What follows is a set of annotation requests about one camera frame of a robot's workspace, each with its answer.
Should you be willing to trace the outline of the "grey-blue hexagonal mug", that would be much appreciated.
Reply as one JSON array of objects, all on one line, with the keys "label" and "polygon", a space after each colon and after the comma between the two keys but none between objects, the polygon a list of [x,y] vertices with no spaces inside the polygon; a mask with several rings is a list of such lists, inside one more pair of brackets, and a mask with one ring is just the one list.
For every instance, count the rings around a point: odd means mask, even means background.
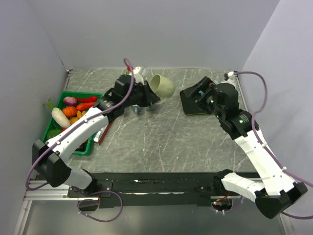
[{"label": "grey-blue hexagonal mug", "polygon": [[154,111],[160,110],[162,108],[162,105],[163,104],[161,102],[157,102],[155,104],[148,106],[146,110],[149,112],[154,112]]}]

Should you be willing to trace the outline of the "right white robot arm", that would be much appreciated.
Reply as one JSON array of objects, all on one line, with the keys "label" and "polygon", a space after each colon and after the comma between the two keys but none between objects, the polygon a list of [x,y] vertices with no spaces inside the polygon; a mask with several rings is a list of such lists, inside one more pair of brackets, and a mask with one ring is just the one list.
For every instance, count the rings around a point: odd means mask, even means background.
[{"label": "right white robot arm", "polygon": [[252,114],[239,107],[239,93],[235,86],[216,84],[204,77],[179,94],[182,102],[186,101],[191,107],[213,114],[218,119],[222,129],[245,152],[262,180],[258,183],[225,169],[214,179],[217,194],[237,193],[254,202],[262,215],[272,219],[308,191],[304,183],[296,182],[278,165],[260,127],[252,121]]}]

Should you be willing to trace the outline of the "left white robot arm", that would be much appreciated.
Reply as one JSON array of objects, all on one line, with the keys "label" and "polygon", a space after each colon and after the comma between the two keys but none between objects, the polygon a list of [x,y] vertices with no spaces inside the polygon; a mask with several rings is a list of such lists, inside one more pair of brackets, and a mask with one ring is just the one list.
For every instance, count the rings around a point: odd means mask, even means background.
[{"label": "left white robot arm", "polygon": [[97,180],[84,169],[68,166],[68,158],[85,140],[121,116],[125,108],[133,105],[148,107],[159,101],[160,97],[147,82],[136,83],[130,75],[120,76],[114,87],[97,99],[73,125],[46,142],[34,142],[35,170],[54,188],[66,184],[79,188],[86,197],[93,196],[98,189]]}]

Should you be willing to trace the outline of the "green ceramic mug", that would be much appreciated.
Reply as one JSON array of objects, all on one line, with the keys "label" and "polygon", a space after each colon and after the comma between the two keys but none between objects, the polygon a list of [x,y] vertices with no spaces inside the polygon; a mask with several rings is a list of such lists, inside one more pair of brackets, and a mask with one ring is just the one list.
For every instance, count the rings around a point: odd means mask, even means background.
[{"label": "green ceramic mug", "polygon": [[176,90],[176,86],[172,80],[159,74],[156,74],[151,79],[149,86],[161,98],[170,98]]}]

